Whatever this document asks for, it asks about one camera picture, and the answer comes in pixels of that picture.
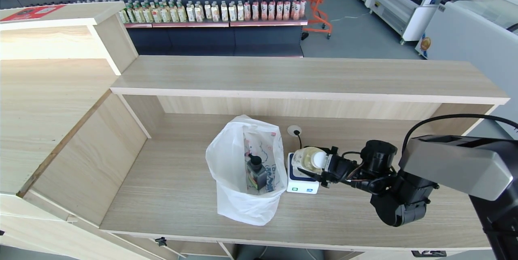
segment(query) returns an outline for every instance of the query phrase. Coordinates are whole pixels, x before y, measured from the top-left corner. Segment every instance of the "wooden shelf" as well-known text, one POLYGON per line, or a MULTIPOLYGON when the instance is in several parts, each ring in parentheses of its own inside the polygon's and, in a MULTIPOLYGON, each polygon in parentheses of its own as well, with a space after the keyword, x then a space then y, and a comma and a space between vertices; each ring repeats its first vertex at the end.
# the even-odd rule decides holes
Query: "wooden shelf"
MULTIPOLYGON (((370 195, 346 185, 321 188, 315 196, 286 192, 270 223, 246 225, 217 214, 215 181, 205 149, 234 116, 165 114, 142 147, 100 229, 123 234, 254 245, 329 247, 488 247, 469 198, 442 186, 431 195, 426 217, 400 228, 379 220, 370 195)), ((296 124, 303 144, 359 151, 367 140, 398 147, 415 121, 254 117, 282 129, 284 154, 298 149, 285 133, 296 124)), ((428 126, 415 136, 432 133, 428 126)))
POLYGON ((136 95, 492 105, 509 100, 467 62, 422 60, 140 55, 111 90, 136 95))

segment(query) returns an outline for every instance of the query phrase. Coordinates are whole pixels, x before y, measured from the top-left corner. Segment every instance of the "black cable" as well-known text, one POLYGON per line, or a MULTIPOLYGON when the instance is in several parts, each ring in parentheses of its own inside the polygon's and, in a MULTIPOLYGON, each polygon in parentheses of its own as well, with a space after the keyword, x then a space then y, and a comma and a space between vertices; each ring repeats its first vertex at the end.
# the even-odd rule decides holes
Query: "black cable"
POLYGON ((511 121, 511 120, 508 120, 505 118, 501 118, 498 116, 492 116, 492 115, 469 114, 468 113, 468 114, 448 114, 448 115, 435 116, 435 117, 425 119, 423 121, 418 122, 407 132, 407 135, 405 136, 405 139, 403 140, 403 147, 401 148, 401 152, 403 153, 405 151, 405 149, 407 148, 407 144, 408 144, 408 140, 410 139, 410 136, 418 127, 420 127, 421 125, 427 124, 427 123, 431 123, 432 121, 448 119, 448 118, 483 118, 483 119, 499 121, 501 123, 505 123, 512 127, 518 128, 518 124, 515 123, 514 121, 511 121))
POLYGON ((302 149, 302 140, 300 139, 300 131, 296 130, 293 133, 294 133, 294 135, 296 135, 298 137, 298 143, 300 145, 300 149, 302 149))
POLYGON ((345 153, 342 153, 342 158, 344 158, 344 155, 348 155, 350 153, 357 153, 358 155, 361 155, 359 151, 346 151, 345 153))

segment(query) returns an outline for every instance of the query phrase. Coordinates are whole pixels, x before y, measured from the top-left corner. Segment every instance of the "power cord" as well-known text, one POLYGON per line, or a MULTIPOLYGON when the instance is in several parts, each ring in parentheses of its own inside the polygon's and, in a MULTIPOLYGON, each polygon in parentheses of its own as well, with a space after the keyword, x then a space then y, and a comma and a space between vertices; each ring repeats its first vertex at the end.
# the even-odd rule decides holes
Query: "power cord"
POLYGON ((296 131, 293 131, 294 135, 296 135, 298 137, 298 143, 300 145, 300 149, 302 149, 302 140, 300 139, 300 131, 296 130, 296 131))
POLYGON ((311 254, 308 249, 306 249, 306 252, 309 254, 309 256, 311 256, 311 258, 313 258, 313 260, 317 260, 317 258, 315 258, 315 256, 313 256, 313 254, 311 254))
POLYGON ((512 120, 508 120, 508 119, 501 118, 498 116, 486 115, 486 114, 469 114, 469 113, 466 114, 466 113, 464 113, 464 114, 448 114, 448 115, 435 116, 433 118, 425 119, 423 121, 418 122, 407 132, 407 135, 405 136, 405 139, 403 140, 403 147, 401 148, 401 153, 403 153, 405 151, 405 149, 407 148, 407 144, 408 144, 408 140, 410 139, 410 136, 418 127, 420 127, 421 125, 427 124, 427 123, 431 123, 436 120, 449 119, 449 118, 483 118, 483 119, 489 119, 489 120, 493 120, 493 121, 499 121, 501 123, 505 123, 512 127, 518 128, 518 124, 512 120))

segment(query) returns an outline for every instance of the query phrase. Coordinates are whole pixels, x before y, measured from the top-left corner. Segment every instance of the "wooden counter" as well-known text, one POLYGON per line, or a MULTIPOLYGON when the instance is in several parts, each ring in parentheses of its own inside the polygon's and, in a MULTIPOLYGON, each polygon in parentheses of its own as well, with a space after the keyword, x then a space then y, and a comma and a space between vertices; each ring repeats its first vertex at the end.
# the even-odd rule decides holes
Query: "wooden counter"
MULTIPOLYGON (((39 19, 0 22, 0 59, 106 59, 120 75, 137 51, 120 21, 123 2, 67 4, 39 19)), ((23 9, 0 11, 0 19, 23 9)))
MULTIPOLYGON (((217 214, 205 149, 234 116, 280 126, 284 153, 304 145, 360 151, 378 139, 400 147, 418 121, 490 113, 508 98, 469 63, 448 61, 140 56, 111 90, 148 134, 100 229, 136 237, 346 251, 488 249, 468 196, 444 186, 424 219, 379 220, 370 195, 345 185, 286 192, 264 227, 217 214)), ((477 120, 443 120, 424 134, 467 133, 477 120)), ((394 159, 397 165, 400 153, 394 159)))
MULTIPOLYGON (((0 244, 96 260, 235 259, 237 243, 335 251, 328 260, 488 249, 468 197, 444 187, 424 219, 399 228, 378 219, 366 192, 345 185, 283 194, 263 227, 232 221, 217 214, 205 161, 208 144, 241 114, 278 125, 285 155, 298 148, 286 133, 292 124, 305 145, 400 147, 420 120, 507 102, 469 63, 138 57, 122 8, 73 4, 0 23, 0 244)), ((414 135, 465 134, 477 123, 437 121, 414 135)))

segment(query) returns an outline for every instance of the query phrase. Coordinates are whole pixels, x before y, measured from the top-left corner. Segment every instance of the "store shelf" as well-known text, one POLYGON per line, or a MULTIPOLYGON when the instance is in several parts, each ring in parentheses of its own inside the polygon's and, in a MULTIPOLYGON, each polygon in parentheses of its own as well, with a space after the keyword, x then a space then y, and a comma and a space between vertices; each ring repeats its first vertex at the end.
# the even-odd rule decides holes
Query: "store shelf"
POLYGON ((228 22, 153 23, 153 27, 228 27, 228 22))
POLYGON ((228 27, 228 22, 126 23, 126 28, 228 27))
POLYGON ((151 28, 153 24, 151 23, 126 23, 124 24, 126 28, 151 28))
POLYGON ((282 21, 233 21, 230 27, 250 27, 250 26, 305 26, 308 25, 307 19, 301 20, 282 20, 282 21))

